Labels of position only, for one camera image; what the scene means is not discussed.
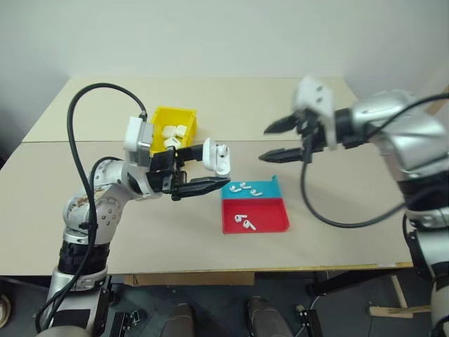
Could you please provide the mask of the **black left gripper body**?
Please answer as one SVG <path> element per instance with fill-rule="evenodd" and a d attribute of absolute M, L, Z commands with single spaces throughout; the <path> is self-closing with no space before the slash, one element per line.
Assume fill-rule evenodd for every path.
<path fill-rule="evenodd" d="M 147 178 L 154 192 L 170 194 L 173 201 L 180 201 L 180 186 L 187 182 L 187 173 L 182 170 L 184 162 L 174 147 L 157 152 L 150 161 Z"/>

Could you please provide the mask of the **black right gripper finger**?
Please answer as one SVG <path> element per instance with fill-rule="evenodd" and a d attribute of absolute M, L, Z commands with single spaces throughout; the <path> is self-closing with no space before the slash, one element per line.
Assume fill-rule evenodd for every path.
<path fill-rule="evenodd" d="M 298 123 L 298 118 L 294 115 L 283 117 L 274 121 L 264 130 L 264 134 L 285 133 L 293 130 Z"/>
<path fill-rule="evenodd" d="M 301 147 L 290 149 L 281 148 L 265 152 L 264 154 L 261 154 L 258 159 L 269 163 L 282 164 L 294 161 L 303 161 L 304 155 Z"/>

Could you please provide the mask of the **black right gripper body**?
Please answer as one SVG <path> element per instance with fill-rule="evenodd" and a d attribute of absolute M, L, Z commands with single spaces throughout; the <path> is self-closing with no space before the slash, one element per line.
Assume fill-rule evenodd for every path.
<path fill-rule="evenodd" d="M 298 133 L 302 136 L 302 162 L 312 163 L 315 152 L 322 152 L 327 147 L 326 133 L 317 113 L 310 109 L 300 113 L 301 128 Z"/>

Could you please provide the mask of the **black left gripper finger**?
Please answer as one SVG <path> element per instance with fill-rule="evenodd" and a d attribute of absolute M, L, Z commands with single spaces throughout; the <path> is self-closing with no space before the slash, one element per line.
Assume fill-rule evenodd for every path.
<path fill-rule="evenodd" d="M 203 145 L 193 145 L 189 147 L 181 147 L 176 150 L 177 158 L 185 163 L 186 161 L 202 161 L 203 160 Z"/>
<path fill-rule="evenodd" d="M 173 201 L 188 197 L 197 197 L 219 190 L 230 182 L 229 178 L 203 177 L 191 179 L 188 183 L 177 184 L 170 192 Z"/>

